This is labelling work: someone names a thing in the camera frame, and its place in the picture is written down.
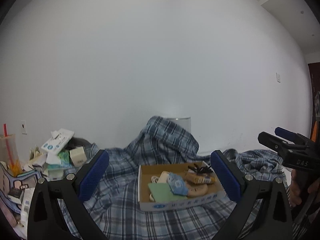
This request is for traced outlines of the person's right hand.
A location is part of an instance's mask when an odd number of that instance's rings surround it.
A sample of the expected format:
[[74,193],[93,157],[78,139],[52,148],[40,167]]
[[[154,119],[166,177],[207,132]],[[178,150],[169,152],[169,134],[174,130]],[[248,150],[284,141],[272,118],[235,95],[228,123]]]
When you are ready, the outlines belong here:
[[[302,199],[300,198],[300,188],[297,184],[297,171],[291,171],[291,184],[289,186],[289,202],[292,207],[300,205]],[[319,188],[319,179],[317,179],[312,185],[308,188],[308,194],[313,194],[318,191]]]

